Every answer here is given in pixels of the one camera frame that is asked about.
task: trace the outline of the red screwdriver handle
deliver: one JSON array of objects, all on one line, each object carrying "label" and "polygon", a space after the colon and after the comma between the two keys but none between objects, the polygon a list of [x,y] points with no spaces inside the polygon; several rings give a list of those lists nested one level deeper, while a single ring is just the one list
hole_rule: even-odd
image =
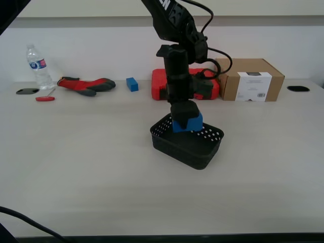
[{"label": "red screwdriver handle", "polygon": [[47,101],[55,100],[55,97],[43,96],[43,97],[37,97],[36,100],[39,101],[39,102],[47,102]]}]

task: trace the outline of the cardboard box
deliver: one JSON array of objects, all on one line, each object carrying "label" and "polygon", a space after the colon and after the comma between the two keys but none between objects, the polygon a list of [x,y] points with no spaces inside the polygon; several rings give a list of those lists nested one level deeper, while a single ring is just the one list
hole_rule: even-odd
[{"label": "cardboard box", "polygon": [[[228,59],[217,60],[223,69]],[[233,67],[219,77],[224,100],[276,101],[285,76],[264,59],[233,59]]]}]

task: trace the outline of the black cord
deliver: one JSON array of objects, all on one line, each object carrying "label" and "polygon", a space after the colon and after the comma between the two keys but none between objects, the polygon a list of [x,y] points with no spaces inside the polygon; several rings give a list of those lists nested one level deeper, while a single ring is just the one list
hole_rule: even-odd
[{"label": "black cord", "polygon": [[[220,64],[219,64],[218,61],[216,61],[214,59],[210,59],[210,58],[204,60],[203,63],[205,63],[205,62],[212,62],[212,63],[214,63],[215,66],[216,66],[216,68],[217,68],[217,71],[214,71],[214,70],[212,70],[210,68],[205,68],[203,71],[201,71],[200,73],[198,73],[197,76],[199,78],[201,78],[201,79],[216,79],[216,78],[219,77],[219,75],[227,73],[232,68],[232,66],[233,66],[233,59],[230,57],[230,55],[228,55],[225,52],[222,52],[222,51],[217,50],[217,49],[214,49],[214,48],[208,48],[208,49],[211,50],[211,51],[213,51],[213,52],[217,52],[219,54],[222,54],[222,55],[226,56],[229,59],[229,67],[225,71],[222,71],[221,66],[220,66]],[[214,76],[212,76],[212,77],[206,77],[206,75],[205,75],[205,72],[206,71],[212,72],[214,74]]]},{"label": "black cord", "polygon": [[27,224],[30,224],[31,226],[41,230],[41,231],[44,231],[45,233],[47,234],[50,234],[52,236],[54,236],[55,238],[59,239],[60,241],[64,242],[64,243],[71,243],[71,241],[65,239],[63,236],[59,235],[58,233],[38,224],[37,222],[33,221],[32,219],[28,218],[27,216],[21,214],[21,213],[18,213],[14,210],[11,210],[11,209],[7,209],[7,208],[4,208],[4,207],[1,207],[0,206],[0,213],[4,213],[4,214],[8,214],[10,216],[13,216],[13,217],[16,217],[18,219],[21,219],[22,221],[25,221]]},{"label": "black cord", "polygon": [[208,50],[211,50],[213,52],[217,52],[217,53],[222,54],[222,55],[224,55],[225,57],[228,58],[228,60],[229,60],[229,67],[225,71],[222,71],[220,74],[227,73],[232,68],[232,66],[233,66],[233,59],[230,57],[230,55],[228,55],[225,52],[222,52],[220,50],[217,50],[217,49],[214,49],[214,48],[210,48],[210,47],[208,47]]},{"label": "black cord", "polygon": [[193,0],[181,0],[181,1],[183,1],[185,3],[188,3],[188,4],[191,4],[191,5],[195,5],[196,7],[202,8],[202,9],[206,10],[208,13],[211,14],[210,20],[204,25],[204,27],[201,30],[201,33],[203,33],[204,30],[207,28],[207,26],[213,21],[213,19],[214,19],[214,12],[210,8],[206,7],[205,5],[202,5],[200,3],[197,3],[197,2],[195,2]]}]

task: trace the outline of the white label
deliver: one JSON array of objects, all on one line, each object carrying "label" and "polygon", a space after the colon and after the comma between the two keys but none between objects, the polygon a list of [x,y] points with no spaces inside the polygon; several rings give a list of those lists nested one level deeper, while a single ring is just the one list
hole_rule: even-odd
[{"label": "white label", "polygon": [[160,0],[160,3],[162,4],[165,10],[168,10],[171,0]]},{"label": "white label", "polygon": [[268,72],[239,72],[236,101],[265,101],[272,76]]}]

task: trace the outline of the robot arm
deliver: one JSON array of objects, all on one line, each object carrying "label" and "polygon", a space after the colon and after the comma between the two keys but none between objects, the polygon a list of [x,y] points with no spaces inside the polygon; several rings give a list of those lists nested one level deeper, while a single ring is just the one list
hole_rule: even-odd
[{"label": "robot arm", "polygon": [[[189,119],[199,117],[193,99],[193,79],[189,64],[207,61],[207,38],[198,32],[192,15],[175,0],[142,0],[153,17],[153,26],[161,39],[175,42],[163,45],[157,56],[163,57],[168,81],[168,101],[171,116],[182,131],[187,131]],[[202,122],[196,130],[203,128]]]}]

